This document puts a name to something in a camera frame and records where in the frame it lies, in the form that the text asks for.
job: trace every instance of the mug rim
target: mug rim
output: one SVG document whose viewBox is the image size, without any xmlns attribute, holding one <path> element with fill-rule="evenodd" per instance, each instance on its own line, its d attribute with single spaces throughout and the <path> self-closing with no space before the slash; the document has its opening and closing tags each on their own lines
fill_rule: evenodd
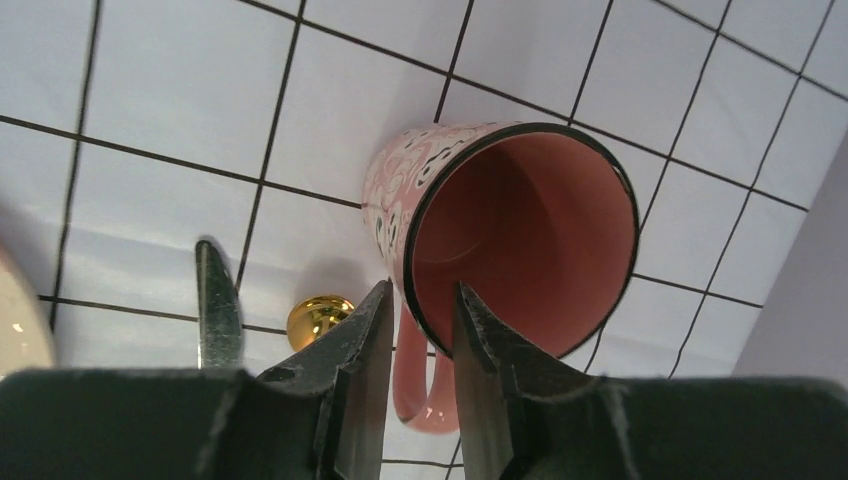
<svg viewBox="0 0 848 480">
<path fill-rule="evenodd" d="M 618 296 L 616 297 L 615 302 L 613 302 L 609 311 L 607 311 L 604 318 L 601 319 L 600 322 L 593 328 L 582 340 L 575 343 L 574 346 L 563 352 L 562 354 L 555 355 L 556 358 L 563 358 L 571 352 L 577 350 L 583 344 L 585 344 L 589 339 L 591 339 L 597 332 L 604 328 L 609 321 L 609 318 L 618 308 L 618 305 L 621 303 L 622 297 L 624 297 L 624 292 L 627 290 L 627 287 L 630 285 L 630 281 L 633 278 L 633 270 L 636 267 L 636 254 L 639 250 L 639 207 L 636 203 L 636 195 L 633 191 L 633 185 L 630 183 L 630 179 L 627 176 L 624 168 L 621 166 L 621 163 L 615 158 L 606 147 L 604 147 L 600 142 L 595 140 L 593 137 L 588 134 L 574 129 L 572 127 L 558 124 L 558 123 L 549 123 L 549 122 L 528 122 L 528 123 L 518 123 L 518 124 L 507 124 L 504 128 L 500 128 L 491 132 L 487 135 L 484 135 L 481 138 L 470 143 L 467 147 L 465 147 L 462 151 L 457 153 L 457 155 L 451 158 L 447 164 L 439 171 L 436 176 L 433 178 L 433 182 L 427 187 L 424 191 L 424 194 L 421 196 L 418 205 L 415 207 L 414 212 L 412 213 L 412 218 L 409 222 L 409 230 L 406 234 L 406 238 L 404 239 L 406 248 L 404 249 L 403 254 L 403 296 L 404 300 L 406 300 L 406 305 L 409 308 L 410 313 L 412 313 L 412 318 L 415 320 L 418 328 L 424 333 L 424 336 L 427 337 L 427 340 L 432 342 L 435 347 L 439 350 L 442 355 L 445 355 L 448 358 L 453 358 L 453 352 L 450 351 L 445 345 L 442 343 L 441 339 L 435 334 L 435 332 L 427 325 L 427 322 L 424 321 L 424 312 L 421 310 L 421 305 L 418 303 L 418 297 L 415 294 L 415 281 L 412 275 L 412 257 L 415 253 L 415 242 L 414 238 L 418 235 L 418 230 L 421 227 L 421 221 L 424 217 L 424 212 L 427 211 L 427 208 L 433 202 L 433 199 L 436 196 L 436 193 L 441 189 L 442 185 L 447 181 L 447 179 L 451 176 L 453 172 L 455 172 L 466 160 L 470 159 L 472 156 L 480 153 L 483 149 L 493 145 L 494 143 L 500 142 L 507 138 L 518 137 L 521 135 L 527 135 L 531 133 L 554 133 L 559 135 L 564 135 L 566 137 L 577 140 L 578 142 L 586 145 L 591 148 L 595 152 L 599 153 L 612 167 L 613 172 L 618 176 L 619 181 L 621 182 L 622 187 L 624 188 L 624 192 L 627 194 L 627 197 L 630 199 L 630 205 L 632 209 L 632 218 L 633 218 L 633 248 L 630 252 L 630 261 L 627 266 L 627 273 L 625 275 L 624 283 L 621 285 L 619 289 Z"/>
</svg>

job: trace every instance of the gray wall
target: gray wall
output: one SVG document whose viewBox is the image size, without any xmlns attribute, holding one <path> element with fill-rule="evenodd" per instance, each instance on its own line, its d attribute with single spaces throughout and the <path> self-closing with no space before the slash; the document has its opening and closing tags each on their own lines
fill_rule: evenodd
<svg viewBox="0 0 848 480">
<path fill-rule="evenodd" d="M 846 212 L 848 137 L 736 363 L 735 375 L 810 375 L 848 387 Z"/>
</svg>

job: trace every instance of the mug handle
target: mug handle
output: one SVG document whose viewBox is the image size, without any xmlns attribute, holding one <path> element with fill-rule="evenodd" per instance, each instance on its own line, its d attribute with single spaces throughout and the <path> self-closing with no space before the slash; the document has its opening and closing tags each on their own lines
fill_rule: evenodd
<svg viewBox="0 0 848 480">
<path fill-rule="evenodd" d="M 436 372 L 427 394 L 427 338 L 412 312 L 401 306 L 392 378 L 395 411 L 400 421 L 419 432 L 450 433 L 459 428 L 453 362 L 436 353 Z"/>
</svg>

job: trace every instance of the gold sphere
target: gold sphere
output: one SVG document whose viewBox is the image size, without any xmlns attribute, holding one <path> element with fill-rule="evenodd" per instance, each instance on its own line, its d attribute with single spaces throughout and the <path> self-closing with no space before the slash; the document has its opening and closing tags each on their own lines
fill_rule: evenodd
<svg viewBox="0 0 848 480">
<path fill-rule="evenodd" d="M 353 304 L 338 295 L 307 298 L 292 308 L 286 324 L 289 343 L 295 352 L 303 350 L 353 313 Z"/>
</svg>

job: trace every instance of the plate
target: plate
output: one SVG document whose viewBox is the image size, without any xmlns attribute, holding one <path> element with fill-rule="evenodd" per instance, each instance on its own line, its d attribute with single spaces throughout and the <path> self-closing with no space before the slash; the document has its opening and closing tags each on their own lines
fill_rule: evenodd
<svg viewBox="0 0 848 480">
<path fill-rule="evenodd" d="M 0 379 L 29 367 L 53 367 L 56 354 L 44 310 L 0 249 Z"/>
</svg>

